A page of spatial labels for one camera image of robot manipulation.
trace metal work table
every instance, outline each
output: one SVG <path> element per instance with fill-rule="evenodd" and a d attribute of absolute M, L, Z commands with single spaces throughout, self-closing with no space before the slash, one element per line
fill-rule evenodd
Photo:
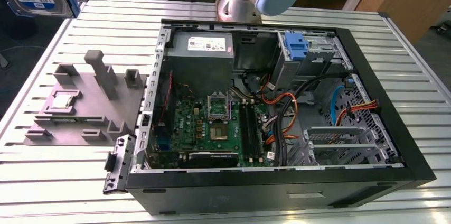
<path fill-rule="evenodd" d="M 292 8 L 264 23 L 348 28 L 422 151 L 437 180 L 356 209 L 149 216 L 130 194 L 102 195 L 112 147 L 25 146 L 33 116 L 56 82 L 58 63 L 78 72 L 88 49 L 102 50 L 116 73 L 149 72 L 160 19 L 214 20 L 214 5 L 145 0 L 89 0 L 65 20 L 0 122 L 1 223 L 448 223 L 451 212 L 451 95 L 389 19 L 377 13 Z"/>

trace green circuit board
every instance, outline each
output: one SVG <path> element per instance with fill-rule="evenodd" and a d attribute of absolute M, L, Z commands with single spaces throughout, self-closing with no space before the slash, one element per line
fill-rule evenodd
<path fill-rule="evenodd" d="M 242 158 L 241 151 L 241 128 L 240 128 L 240 104 L 229 103 L 229 120 L 209 123 L 206 119 L 206 101 L 182 100 L 177 103 L 173 120 L 173 134 L 170 137 L 170 151 L 209 151 L 233 152 L 240 155 L 241 167 L 266 166 L 265 162 L 249 163 Z M 265 105 L 253 105 L 254 114 L 260 118 L 265 112 Z"/>

